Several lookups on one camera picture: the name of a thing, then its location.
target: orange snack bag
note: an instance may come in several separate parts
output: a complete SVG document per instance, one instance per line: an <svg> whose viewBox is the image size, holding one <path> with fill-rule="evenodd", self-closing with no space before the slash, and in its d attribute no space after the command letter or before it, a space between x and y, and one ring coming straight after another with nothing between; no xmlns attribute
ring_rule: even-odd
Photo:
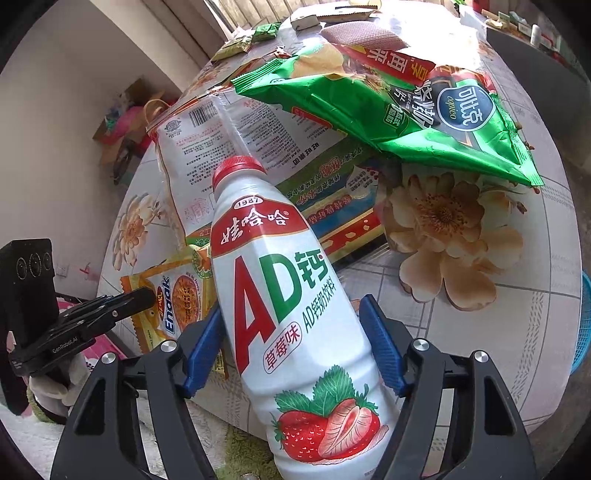
<svg viewBox="0 0 591 480"><path fill-rule="evenodd" d="M131 316L142 353L163 340L176 340L187 325L203 320L216 301L208 245L189 245L160 265L121 277L121 285L126 293L149 287L156 295L151 309ZM212 371L227 377L221 350Z"/></svg>

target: wall outlet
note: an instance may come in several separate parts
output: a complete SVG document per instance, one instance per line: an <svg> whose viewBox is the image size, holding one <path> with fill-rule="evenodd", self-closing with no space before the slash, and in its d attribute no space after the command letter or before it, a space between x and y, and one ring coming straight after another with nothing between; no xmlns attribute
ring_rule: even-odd
<svg viewBox="0 0 591 480"><path fill-rule="evenodd" d="M56 265L56 275L58 277L67 277L68 276L68 269L70 268L70 266L68 264L66 265Z"/></svg>

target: green snack bag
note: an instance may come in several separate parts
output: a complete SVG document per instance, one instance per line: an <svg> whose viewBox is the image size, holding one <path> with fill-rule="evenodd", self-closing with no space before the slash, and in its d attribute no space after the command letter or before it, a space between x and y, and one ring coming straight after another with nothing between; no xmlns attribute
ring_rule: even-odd
<svg viewBox="0 0 591 480"><path fill-rule="evenodd" d="M228 57L233 57L239 53L247 52L251 49L252 37L241 37L235 40L229 40L222 48L220 48L216 54L212 57L212 61L223 60Z"/></svg>
<svg viewBox="0 0 591 480"><path fill-rule="evenodd" d="M404 161L543 185L485 75L390 50L319 44L232 81L236 92Z"/></svg>
<svg viewBox="0 0 591 480"><path fill-rule="evenodd" d="M252 35L252 42L256 43L259 41L270 40L277 36L279 32L280 23L267 23L265 25L259 25L256 27L255 32Z"/></svg>

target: blue basket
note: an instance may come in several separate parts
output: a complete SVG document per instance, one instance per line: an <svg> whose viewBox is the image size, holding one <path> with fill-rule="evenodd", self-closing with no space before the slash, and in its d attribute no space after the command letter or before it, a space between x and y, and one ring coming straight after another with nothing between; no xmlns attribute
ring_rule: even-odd
<svg viewBox="0 0 591 480"><path fill-rule="evenodd" d="M587 350L589 350L589 344L591 343L591 280L589 280L585 272L583 272L581 290L579 338L577 338L577 348L574 352L573 367L570 370L571 374L583 363L583 358L585 358Z"/></svg>

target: ad calcium milk drink bottle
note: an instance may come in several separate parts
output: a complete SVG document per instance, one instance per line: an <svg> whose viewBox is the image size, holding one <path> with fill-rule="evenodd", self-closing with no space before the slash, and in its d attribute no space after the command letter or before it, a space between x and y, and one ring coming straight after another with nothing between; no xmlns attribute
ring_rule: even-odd
<svg viewBox="0 0 591 480"><path fill-rule="evenodd" d="M361 480L395 407L314 232L251 157L213 176L213 275L236 367L285 480Z"/></svg>

